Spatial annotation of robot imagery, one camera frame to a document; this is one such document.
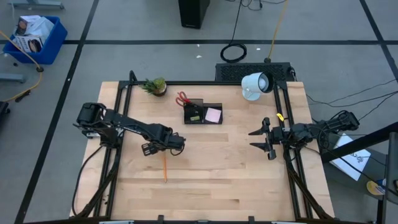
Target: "power cable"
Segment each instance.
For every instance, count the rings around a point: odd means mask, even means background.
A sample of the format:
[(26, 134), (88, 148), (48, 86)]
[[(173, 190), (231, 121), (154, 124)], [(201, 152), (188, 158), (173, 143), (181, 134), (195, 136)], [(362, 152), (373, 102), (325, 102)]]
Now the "power cable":
[[(320, 132), (319, 135), (318, 135), (318, 139), (320, 138), (321, 133), (323, 133), (325, 136), (327, 136), (327, 133), (326, 133), (324, 130), (321, 130), (321, 132)], [(343, 162), (345, 162), (347, 165), (349, 165), (351, 168), (353, 168), (356, 172), (359, 172), (360, 174), (362, 174), (362, 175), (364, 175), (366, 178), (368, 178), (370, 181), (373, 181), (374, 183), (376, 183), (377, 185), (379, 185), (374, 179), (370, 178), (370, 177), (369, 177), (368, 175), (366, 175), (364, 172), (359, 171), (357, 168), (355, 168), (353, 165), (351, 165), (349, 162), (347, 162), (347, 161), (346, 161), (345, 159), (343, 159), (341, 156), (337, 156), (336, 154), (334, 154), (332, 150), (328, 149), (327, 147), (324, 147), (323, 149), (326, 149), (328, 152), (330, 152), (330, 154), (331, 154), (332, 156), (335, 156), (337, 159), (341, 159)], [(387, 186), (381, 186), (381, 187), (385, 187), (390, 193), (394, 194), (395, 196), (398, 196), (398, 194), (397, 194), (395, 191), (391, 190), (389, 187), (387, 187)]]
[(333, 108), (342, 108), (342, 107), (347, 107), (347, 106), (354, 106), (354, 105), (357, 105), (357, 104), (360, 104), (360, 103), (364, 103), (364, 102), (367, 102), (367, 101), (372, 101), (372, 100), (380, 99), (380, 98), (383, 98), (383, 97), (385, 97), (385, 96), (394, 95), (394, 94), (396, 94), (396, 93), (398, 93), (398, 91), (393, 91), (393, 92), (391, 92), (391, 93), (387, 93), (387, 94), (385, 94), (385, 95), (377, 96), (377, 97), (370, 98), (370, 99), (367, 99), (367, 100), (361, 100), (361, 101), (358, 101), (358, 102), (356, 102), (356, 103), (352, 103), (352, 104), (348, 104), (348, 105), (338, 105), (338, 106), (333, 106), (333, 105), (331, 105), (331, 104), (329, 104), (329, 103), (325, 103), (325, 102), (321, 102), (321, 101), (314, 100), (314, 99), (313, 99), (310, 95), (308, 95), (308, 94), (306, 94), (306, 96), (309, 97), (312, 101), (314, 101), (314, 102), (316, 102), (316, 103), (318, 103), (318, 104), (328, 105), (328, 106), (333, 107)]
[[(240, 60), (244, 59), (246, 57), (246, 55), (248, 54), (248, 49), (246, 48), (246, 46), (244, 44), (239, 44), (239, 43), (232, 44), (232, 42), (234, 40), (234, 37), (235, 37), (236, 25), (238, 24), (238, 19), (239, 19), (239, 13), (241, 11), (241, 6), (242, 6), (242, 0), (240, 0), (240, 3), (239, 3), (239, 8), (238, 8), (238, 13), (236, 15), (235, 27), (234, 27), (234, 32), (233, 32), (233, 35), (232, 35), (232, 39), (229, 42), (229, 44), (227, 46), (225, 46), (220, 52), (221, 59), (223, 61), (227, 62), (227, 63), (239, 62)], [(224, 52), (225, 52), (226, 49), (228, 49), (230, 47), (239, 47), (240, 49), (242, 49), (243, 50), (242, 56), (240, 56), (240, 57), (238, 57), (236, 59), (227, 59), (227, 58), (225, 58), (224, 57)]]
[(382, 105), (382, 103), (384, 103), (388, 98), (394, 96), (397, 93), (392, 94), (391, 96), (386, 97), (384, 100), (382, 100), (376, 107), (374, 107), (373, 109), (371, 109), (369, 112), (367, 112), (364, 116), (362, 116), (361, 118), (358, 119), (358, 121), (361, 121), (363, 118), (365, 118), (367, 115), (369, 115), (370, 113), (372, 113), (374, 110), (378, 109), (380, 105)]
[(93, 156), (95, 156), (95, 154), (97, 154), (101, 149), (102, 149), (102, 146), (100, 146), (99, 148), (97, 148), (97, 150), (95, 150), (95, 151), (86, 159), (86, 161), (83, 163), (83, 165), (81, 166), (81, 168), (80, 168), (80, 170), (79, 170), (79, 174), (77, 175), (77, 181), (76, 181), (75, 190), (73, 191), (73, 197), (72, 197), (72, 212), (73, 212), (74, 216), (77, 216), (77, 213), (76, 213), (76, 210), (75, 210), (75, 198), (76, 198), (77, 189), (79, 188), (81, 173), (83, 172), (83, 169), (85, 168), (87, 162), (88, 162)]
[[(282, 20), (283, 20), (285, 11), (286, 11), (286, 9), (287, 9), (287, 5), (288, 5), (288, 3), (289, 3), (289, 0), (284, 0), (284, 1), (281, 1), (281, 2), (259, 1), (259, 3), (260, 3), (260, 10), (262, 9), (262, 3), (261, 3), (261, 2), (266, 2), (266, 3), (270, 3), (270, 4), (280, 4), (280, 3), (283, 3), (283, 2), (285, 3), (282, 12), (281, 12), (280, 15), (279, 15), (279, 20), (278, 20), (277, 26), (276, 26), (276, 28), (275, 28), (274, 36), (273, 36), (272, 42), (271, 42), (271, 49), (270, 49), (270, 51), (269, 51), (269, 53), (268, 53), (268, 57), (264, 59), (264, 62), (265, 62), (265, 63), (270, 63), (270, 62), (271, 62), (271, 54), (272, 54), (272, 51), (274, 50), (274, 44), (275, 44), (276, 35), (277, 35), (277, 33), (278, 33), (280, 24), (282, 23)], [(234, 27), (234, 32), (233, 32), (233, 35), (232, 35), (232, 39), (231, 39), (231, 41), (229, 42), (229, 44), (228, 44), (226, 47), (224, 47), (224, 48), (221, 50), (221, 52), (220, 52), (220, 57), (221, 57), (221, 59), (222, 59), (223, 61), (227, 62), (227, 63), (236, 63), (236, 62), (239, 62), (239, 61), (241, 61), (242, 59), (244, 59), (244, 58), (246, 57), (246, 55), (248, 54), (248, 50), (247, 50), (247, 48), (246, 48), (246, 46), (245, 46), (244, 44), (232, 44), (232, 42), (233, 42), (233, 40), (234, 40), (235, 31), (236, 31), (236, 25), (237, 25), (237, 23), (238, 23), (239, 12), (240, 12), (240, 10), (241, 10), (241, 6), (243, 6), (243, 7), (248, 7), (250, 10), (253, 10), (253, 11), (258, 11), (257, 9), (251, 9), (251, 8), (249, 7), (251, 3), (252, 3), (252, 0), (250, 0), (249, 3), (248, 3), (247, 5), (244, 5), (244, 4), (243, 4), (243, 0), (240, 0), (240, 2), (239, 2), (239, 9), (238, 9), (238, 14), (237, 14), (237, 16), (236, 16), (235, 27)], [(236, 58), (236, 59), (227, 59), (227, 58), (225, 58), (225, 57), (224, 57), (224, 52), (225, 52), (226, 49), (228, 49), (228, 48), (230, 48), (230, 47), (239, 47), (240, 49), (243, 49), (243, 54), (242, 54), (242, 56), (240, 56), (240, 57), (238, 57), (238, 58)]]
[(366, 88), (366, 89), (364, 89), (364, 90), (361, 90), (361, 91), (359, 91), (359, 92), (357, 92), (357, 93), (353, 93), (353, 94), (350, 94), (350, 95), (347, 95), (347, 96), (344, 96), (344, 97), (335, 99), (335, 100), (330, 101), (330, 102), (328, 102), (328, 103), (334, 103), (334, 102), (337, 102), (337, 101), (339, 101), (339, 100), (343, 100), (343, 99), (346, 99), (346, 98), (348, 98), (348, 97), (355, 96), (355, 95), (358, 95), (358, 94), (363, 93), (363, 92), (365, 92), (365, 91), (371, 90), (371, 89), (373, 89), (373, 88), (375, 88), (375, 87), (382, 86), (382, 85), (387, 85), (388, 83), (391, 83), (391, 82), (394, 82), (394, 81), (397, 81), (397, 80), (396, 80), (396, 79), (393, 79), (393, 80), (390, 80), (390, 81), (385, 82), (385, 83), (377, 84), (377, 85), (375, 85), (375, 86), (372, 86), (372, 87)]
[(272, 2), (272, 1), (265, 1), (265, 0), (255, 0), (255, 1), (264, 2), (264, 3), (268, 3), (268, 4), (280, 4), (280, 3), (286, 2), (288, 0), (283, 0), (283, 1), (279, 1), (279, 2)]
[(282, 19), (284, 18), (284, 14), (285, 14), (285, 11), (287, 9), (287, 5), (289, 3), (289, 0), (284, 1), (284, 3), (285, 3), (284, 4), (284, 8), (282, 9), (282, 12), (279, 15), (278, 24), (276, 25), (274, 36), (272, 38), (271, 49), (269, 50), (268, 57), (264, 60), (264, 62), (271, 62), (271, 54), (272, 54), (272, 51), (274, 50), (274, 43), (275, 43), (276, 35), (278, 33), (280, 24), (282, 23)]
[(14, 100), (22, 95), (24, 95), (26, 92), (33, 90), (34, 88), (38, 87), (38, 85), (40, 84), (40, 82), (42, 81), (42, 77), (43, 77), (43, 71), (44, 69), (26, 52), (24, 52), (20, 47), (18, 47), (14, 41), (12, 41), (6, 34), (4, 34), (1, 30), (0, 30), (0, 35), (2, 35), (4, 38), (6, 38), (16, 49), (18, 49), (19, 51), (21, 51), (26, 57), (28, 57), (35, 65), (36, 65), (36, 71), (39, 73), (39, 80), (37, 81), (37, 83), (33, 86), (31, 86), (30, 88), (18, 93), (17, 95), (11, 97), (10, 99), (4, 100), (5, 102)]

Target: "black box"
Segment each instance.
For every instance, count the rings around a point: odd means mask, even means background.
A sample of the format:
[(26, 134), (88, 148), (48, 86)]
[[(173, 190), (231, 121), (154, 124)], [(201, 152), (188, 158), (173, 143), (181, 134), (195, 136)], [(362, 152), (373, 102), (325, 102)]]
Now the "black box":
[[(204, 103), (203, 99), (189, 99), (192, 103), (184, 104), (184, 124), (223, 124), (223, 104)], [(207, 121), (206, 114), (209, 108), (220, 110), (220, 119), (217, 123)]]
[(200, 29), (210, 0), (178, 0), (181, 26)]

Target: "black computer tower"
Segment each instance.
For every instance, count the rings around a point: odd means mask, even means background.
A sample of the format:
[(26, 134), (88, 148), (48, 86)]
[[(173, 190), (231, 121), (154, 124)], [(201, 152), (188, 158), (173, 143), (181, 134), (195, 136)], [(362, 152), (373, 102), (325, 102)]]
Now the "black computer tower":
[(200, 29), (210, 0), (178, 0), (181, 26)]

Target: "white paper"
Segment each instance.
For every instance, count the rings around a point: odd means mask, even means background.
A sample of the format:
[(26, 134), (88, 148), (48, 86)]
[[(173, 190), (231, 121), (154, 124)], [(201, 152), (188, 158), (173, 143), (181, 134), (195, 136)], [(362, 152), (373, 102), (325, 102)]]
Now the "white paper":
[(218, 123), (220, 121), (221, 111), (208, 108), (205, 119), (210, 122)]
[[(343, 133), (343, 135), (337, 141), (335, 149), (351, 141), (353, 140), (349, 136)], [(370, 156), (371, 156), (370, 152), (368, 152), (365, 149), (362, 149), (350, 155), (343, 156), (342, 158), (348, 163), (350, 163), (353, 167), (357, 168), (357, 170), (360, 170), (362, 172)], [(339, 168), (339, 170), (343, 171), (345, 174), (349, 175), (352, 179), (356, 181), (358, 181), (359, 177), (361, 176), (361, 173), (354, 170), (342, 159), (335, 159), (333, 161), (330, 161), (330, 163), (333, 164), (335, 167)]]

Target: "wire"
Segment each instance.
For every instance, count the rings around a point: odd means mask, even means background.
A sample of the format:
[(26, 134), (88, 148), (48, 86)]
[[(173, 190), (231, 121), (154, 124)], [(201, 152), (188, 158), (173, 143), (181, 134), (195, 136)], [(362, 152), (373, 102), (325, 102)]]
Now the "wire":
[[(325, 136), (327, 136), (327, 133), (326, 133), (324, 130), (322, 130), (322, 131), (319, 133), (318, 138), (319, 138), (319, 136), (321, 135), (321, 133), (323, 133)], [(349, 162), (347, 162), (347, 161), (346, 161), (345, 159), (343, 159), (341, 156), (337, 156), (336, 154), (334, 154), (332, 150), (328, 149), (327, 147), (325, 147), (324, 149), (326, 149), (328, 152), (330, 152), (331, 155), (335, 156), (336, 158), (341, 159), (343, 162), (345, 162), (347, 165), (349, 165), (351, 168), (353, 168), (356, 172), (359, 172), (360, 174), (364, 175), (364, 176), (365, 176), (366, 178), (368, 178), (369, 180), (371, 180), (371, 181), (377, 183), (375, 180), (373, 180), (372, 178), (370, 178), (370, 177), (369, 177), (368, 175), (366, 175), (365, 173), (359, 171), (357, 168), (355, 168), (353, 165), (351, 165)], [(376, 160), (375, 158), (372, 158), (372, 157), (369, 157), (369, 158), (371, 158), (371, 159), (375, 160), (376, 162), (378, 162), (378, 163), (380, 163), (380, 164), (382, 164), (382, 165), (385, 166), (385, 164), (383, 164), (382, 162)], [(391, 192), (391, 193), (394, 194), (395, 196), (398, 196), (398, 194), (395, 193), (393, 190), (391, 190), (389, 187), (386, 187), (386, 186), (381, 186), (381, 187), (385, 187), (386, 189), (388, 189), (389, 192)]]
[(364, 116), (362, 116), (361, 118), (358, 119), (358, 121), (361, 121), (363, 118), (365, 118), (367, 115), (369, 115), (370, 113), (372, 113), (374, 110), (378, 109), (379, 106), (384, 103), (388, 98), (394, 96), (397, 93), (392, 94), (391, 96), (386, 97), (384, 100), (382, 100), (375, 108), (371, 109), (369, 112), (367, 112)]
[(39, 80), (37, 81), (37, 83), (36, 83), (35, 85), (31, 86), (31, 87), (28, 88), (27, 90), (24, 90), (24, 91), (18, 93), (17, 95), (11, 97), (10, 99), (4, 100), (4, 102), (8, 102), (8, 101), (14, 100), (14, 99), (16, 99), (16, 98), (22, 96), (22, 95), (23, 95), (24, 93), (26, 93), (27, 91), (33, 90), (34, 88), (38, 87), (38, 85), (39, 85), (40, 82), (42, 81), (43, 72), (40, 72), (40, 71), (42, 71), (42, 67), (40, 67), (40, 65), (39, 65), (29, 54), (27, 54), (27, 53), (24, 52), (21, 48), (19, 48), (19, 47), (14, 43), (14, 41), (12, 41), (6, 34), (4, 34), (1, 30), (0, 30), (0, 34), (1, 34), (4, 38), (6, 38), (10, 43), (12, 43), (14, 47), (16, 47), (19, 51), (21, 51), (24, 55), (26, 55), (26, 57), (28, 57), (28, 58), (36, 65), (36, 67), (37, 67), (36, 70), (37, 70), (38, 73), (39, 73)]
[(328, 102), (328, 103), (334, 103), (334, 102), (337, 102), (337, 101), (339, 101), (339, 100), (343, 100), (343, 99), (346, 99), (346, 98), (348, 98), (348, 97), (355, 96), (355, 95), (358, 95), (358, 94), (363, 93), (363, 92), (365, 92), (365, 91), (371, 90), (371, 89), (373, 89), (373, 88), (375, 88), (375, 87), (382, 86), (382, 85), (387, 85), (387, 84), (389, 84), (389, 83), (391, 83), (391, 82), (394, 82), (394, 81), (397, 81), (397, 80), (396, 80), (396, 79), (393, 79), (393, 80), (390, 80), (390, 81), (388, 81), (388, 82), (386, 82), (386, 83), (381, 83), (381, 84), (378, 84), (378, 85), (375, 85), (375, 86), (366, 88), (366, 89), (361, 90), (361, 91), (359, 91), (359, 92), (357, 92), (357, 93), (353, 93), (353, 94), (350, 94), (350, 95), (347, 95), (347, 96), (344, 96), (344, 97), (335, 99), (335, 100), (330, 101), (330, 102)]
[(173, 153), (173, 150), (170, 149), (170, 154), (173, 155), (173, 156), (178, 156), (178, 155), (181, 154), (183, 151), (184, 151), (184, 148), (183, 148), (181, 151), (179, 151), (178, 153)]
[(249, 2), (248, 2), (248, 4), (247, 5), (244, 5), (243, 3), (242, 3), (242, 6), (243, 7), (247, 7), (248, 9), (250, 9), (250, 10), (252, 10), (252, 11), (260, 11), (261, 9), (262, 9), (262, 3), (261, 2), (259, 2), (260, 3), (260, 8), (259, 9), (252, 9), (252, 8), (250, 8), (250, 4), (252, 3), (252, 0), (249, 0)]
[(83, 172), (83, 169), (85, 168), (87, 162), (93, 157), (95, 156), (95, 154), (97, 154), (100, 149), (102, 149), (102, 146), (100, 146), (99, 148), (97, 148), (96, 151), (94, 151), (87, 159), (86, 161), (83, 163), (83, 165), (80, 168), (79, 174), (77, 176), (77, 181), (76, 181), (76, 186), (75, 186), (75, 190), (73, 191), (73, 197), (72, 197), (72, 212), (75, 216), (77, 216), (76, 210), (75, 210), (75, 197), (76, 197), (76, 193), (77, 193), (77, 189), (79, 188), (79, 182), (80, 182), (80, 176), (81, 173)]
[(279, 1), (279, 2), (271, 2), (271, 1), (264, 1), (264, 0), (255, 0), (255, 1), (264, 2), (264, 3), (268, 3), (268, 4), (280, 4), (280, 3), (286, 2), (287, 0), (283, 0), (283, 1)]
[[(248, 54), (248, 49), (246, 48), (246, 46), (245, 46), (244, 44), (238, 44), (238, 43), (232, 44), (232, 41), (234, 40), (234, 37), (235, 37), (236, 25), (238, 24), (238, 19), (239, 19), (239, 13), (240, 13), (240, 11), (241, 11), (241, 6), (242, 6), (242, 0), (241, 0), (240, 3), (239, 3), (238, 14), (236, 15), (235, 27), (234, 27), (234, 32), (233, 32), (233, 35), (232, 35), (232, 39), (231, 39), (231, 41), (229, 42), (229, 44), (228, 44), (227, 46), (225, 46), (225, 47), (221, 50), (221, 52), (220, 52), (220, 57), (221, 57), (221, 59), (222, 59), (223, 61), (227, 62), (227, 63), (236, 63), (236, 62), (239, 62), (239, 61), (241, 61), (242, 59), (244, 59), (244, 58), (246, 57), (246, 55)], [(224, 52), (225, 52), (226, 49), (228, 49), (228, 48), (230, 48), (230, 47), (239, 47), (240, 49), (242, 49), (242, 50), (243, 50), (242, 56), (240, 56), (240, 57), (238, 57), (238, 58), (236, 58), (236, 59), (227, 59), (227, 58), (225, 58), (225, 57), (224, 57)]]
[(304, 146), (304, 148), (309, 149), (309, 150), (312, 150), (312, 151), (314, 151), (314, 152), (316, 152), (317, 154), (320, 155), (320, 152), (319, 152), (318, 150), (312, 149), (312, 148), (307, 147), (307, 146)]
[(306, 96), (309, 97), (312, 101), (314, 101), (314, 102), (316, 102), (316, 103), (328, 105), (328, 106), (333, 107), (333, 108), (342, 108), (342, 107), (347, 107), (347, 106), (354, 106), (354, 105), (357, 105), (357, 104), (360, 104), (360, 103), (364, 103), (364, 102), (367, 102), (367, 101), (371, 101), (371, 100), (380, 99), (380, 98), (382, 98), (382, 97), (385, 97), (385, 96), (388, 96), (388, 95), (394, 95), (394, 94), (396, 94), (396, 93), (398, 93), (398, 91), (393, 91), (393, 92), (391, 92), (391, 93), (388, 93), (388, 94), (385, 94), (385, 95), (382, 95), (382, 96), (377, 96), (377, 97), (374, 97), (374, 98), (370, 98), (370, 99), (367, 99), (367, 100), (361, 100), (361, 101), (358, 101), (358, 102), (356, 102), (356, 103), (352, 103), (352, 104), (348, 104), (348, 105), (338, 105), (338, 106), (333, 106), (333, 105), (330, 105), (329, 103), (325, 103), (325, 102), (321, 102), (321, 101), (316, 101), (316, 100), (314, 100), (311, 96), (309, 96), (308, 94), (306, 94)]
[(287, 5), (289, 3), (289, 0), (285, 0), (284, 2), (285, 2), (284, 8), (283, 8), (282, 12), (279, 15), (278, 24), (276, 25), (274, 36), (273, 36), (272, 42), (271, 42), (271, 49), (269, 50), (269, 53), (268, 53), (268, 58), (269, 59), (271, 59), (271, 54), (272, 54), (272, 51), (274, 50), (274, 43), (275, 43), (276, 35), (278, 33), (278, 30), (279, 30), (279, 27), (280, 27), (280, 23), (282, 22), (282, 19), (284, 18), (284, 14), (285, 14), (285, 11), (287, 9)]

